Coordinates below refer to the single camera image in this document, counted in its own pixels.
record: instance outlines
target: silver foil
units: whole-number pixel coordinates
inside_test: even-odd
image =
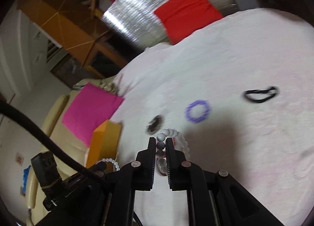
[[[153,13],[168,0],[116,0],[102,21],[140,50],[168,41],[160,19]],[[209,0],[223,16],[238,11],[234,0]]]

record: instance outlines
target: beige sofa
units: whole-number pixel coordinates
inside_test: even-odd
[[[96,86],[100,84],[100,80],[98,79],[84,79],[80,82],[80,84],[86,84],[87,82]],[[82,141],[73,136],[73,134],[61,123],[65,111],[68,109],[78,93],[79,91],[72,90],[70,94],[60,96],[50,109],[41,129],[64,152],[80,164],[84,165],[84,157],[87,150],[86,146]],[[44,151],[47,151],[47,149],[43,146],[41,152]],[[55,159],[62,179],[66,179],[76,173],[75,170],[71,169],[58,158],[55,157]],[[30,211],[26,220],[27,226],[34,226],[48,213],[42,204],[44,198],[45,194],[41,190],[34,170],[31,167],[26,185],[26,205]]]

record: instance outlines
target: dark round object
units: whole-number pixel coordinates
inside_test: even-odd
[[[158,130],[161,129],[163,119],[161,115],[157,115],[154,117],[153,120],[149,122],[149,125],[147,126],[146,133],[149,135],[155,134]]]
[[[156,152],[156,156],[157,156],[158,159],[164,158],[164,151],[163,150],[158,150]]]
[[[157,147],[158,150],[163,150],[166,147],[166,145],[165,145],[164,142],[159,141],[157,143],[156,147]]]

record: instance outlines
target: purple hair tie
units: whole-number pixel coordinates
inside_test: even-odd
[[[195,106],[198,106],[198,105],[202,105],[204,106],[205,108],[205,111],[203,113],[202,116],[198,117],[198,118],[194,118],[190,115],[191,113],[191,110],[192,108],[194,108]],[[209,111],[210,111],[210,107],[209,107],[209,104],[207,101],[203,101],[203,100],[197,100],[197,101],[194,101],[192,102],[187,108],[186,108],[186,111],[185,111],[185,118],[190,121],[190,122],[193,122],[193,123],[200,123],[204,120],[206,120],[207,116],[209,115]]]

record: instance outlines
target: black elastic band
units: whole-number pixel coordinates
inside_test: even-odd
[[[255,100],[255,99],[252,99],[248,96],[248,94],[267,94],[269,93],[270,91],[272,91],[272,94],[264,99],[261,99],[261,100]],[[278,87],[275,87],[275,86],[271,86],[269,87],[267,90],[249,90],[249,91],[245,91],[243,93],[243,97],[252,102],[252,103],[263,103],[265,101],[268,101],[270,100],[271,98],[275,97],[277,94],[279,93],[279,89]]]

